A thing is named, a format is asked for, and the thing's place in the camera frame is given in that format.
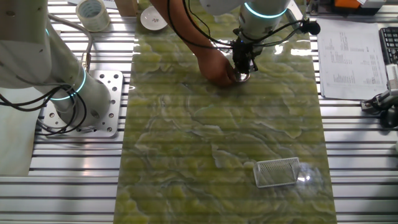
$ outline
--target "keyboard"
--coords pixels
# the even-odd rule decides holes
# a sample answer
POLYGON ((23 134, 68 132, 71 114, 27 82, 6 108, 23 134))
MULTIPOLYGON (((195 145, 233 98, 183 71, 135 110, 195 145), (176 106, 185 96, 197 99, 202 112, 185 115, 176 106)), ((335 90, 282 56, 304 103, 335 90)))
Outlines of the keyboard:
POLYGON ((381 49, 386 65, 398 61, 398 27, 380 29, 381 49))

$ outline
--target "paper document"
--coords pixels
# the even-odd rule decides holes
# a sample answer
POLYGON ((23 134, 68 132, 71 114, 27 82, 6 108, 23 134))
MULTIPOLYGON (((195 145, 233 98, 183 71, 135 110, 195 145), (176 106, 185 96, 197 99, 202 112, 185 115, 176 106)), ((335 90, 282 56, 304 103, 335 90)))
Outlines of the paper document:
POLYGON ((321 93, 367 100, 387 90, 377 24, 317 19, 321 93))

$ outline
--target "metal rail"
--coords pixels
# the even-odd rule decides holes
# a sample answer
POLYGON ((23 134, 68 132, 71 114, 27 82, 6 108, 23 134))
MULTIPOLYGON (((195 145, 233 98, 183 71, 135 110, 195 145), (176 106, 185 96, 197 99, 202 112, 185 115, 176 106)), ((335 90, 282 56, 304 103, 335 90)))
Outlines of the metal rail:
MULTIPOLYGON (((78 22, 75 6, 66 1, 50 0, 49 12, 78 22)), ((0 224, 112 223, 136 20, 109 12, 109 29, 94 34, 91 69, 123 72, 119 136, 87 141, 37 137, 29 175, 43 177, 0 177, 0 224)), ((387 5, 375 17, 348 19, 385 27, 398 26, 397 16, 398 5, 387 5)), ((341 18, 322 11, 320 17, 341 18)), ((53 26, 80 57, 88 41, 84 34, 56 22, 53 26)), ((316 37, 311 41, 319 94, 316 37)), ((362 113, 357 101, 320 94, 319 100, 338 223, 398 223, 397 131, 383 130, 377 116, 362 113)))

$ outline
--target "orange object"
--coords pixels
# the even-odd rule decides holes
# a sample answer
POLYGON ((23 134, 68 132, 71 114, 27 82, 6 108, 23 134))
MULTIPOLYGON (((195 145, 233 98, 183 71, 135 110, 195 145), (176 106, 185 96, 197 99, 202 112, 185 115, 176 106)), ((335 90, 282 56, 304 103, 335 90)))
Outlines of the orange object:
POLYGON ((335 0, 336 7, 357 9, 360 5, 361 3, 359 3, 357 0, 335 0))

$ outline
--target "blue led ring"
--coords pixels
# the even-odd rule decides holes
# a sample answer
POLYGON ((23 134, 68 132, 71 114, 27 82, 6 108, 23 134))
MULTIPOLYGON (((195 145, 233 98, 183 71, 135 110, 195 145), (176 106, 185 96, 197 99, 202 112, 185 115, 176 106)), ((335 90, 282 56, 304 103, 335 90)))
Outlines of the blue led ring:
POLYGON ((287 10, 287 9, 285 9, 283 12, 276 14, 276 15, 263 15, 263 14, 260 14, 256 11, 254 11, 252 8, 250 8, 248 3, 244 3, 244 6, 246 6, 246 8, 249 10, 249 12, 253 13, 255 16, 265 18, 265 19, 274 19, 276 17, 279 17, 279 16, 283 15, 287 10))
MULTIPOLYGON (((83 71, 85 71, 85 76, 83 77, 83 81, 82 81, 82 83, 81 83, 79 89, 76 90, 76 93, 78 93, 78 92, 83 88, 83 85, 85 85, 85 82, 86 82, 86 70, 83 69, 83 71)), ((64 97, 64 98, 58 98, 58 99, 51 98, 51 100, 66 100, 66 99, 68 99, 68 98, 70 98, 70 97, 76 95, 76 93, 71 94, 71 95, 69 95, 69 96, 66 96, 66 97, 64 97)))

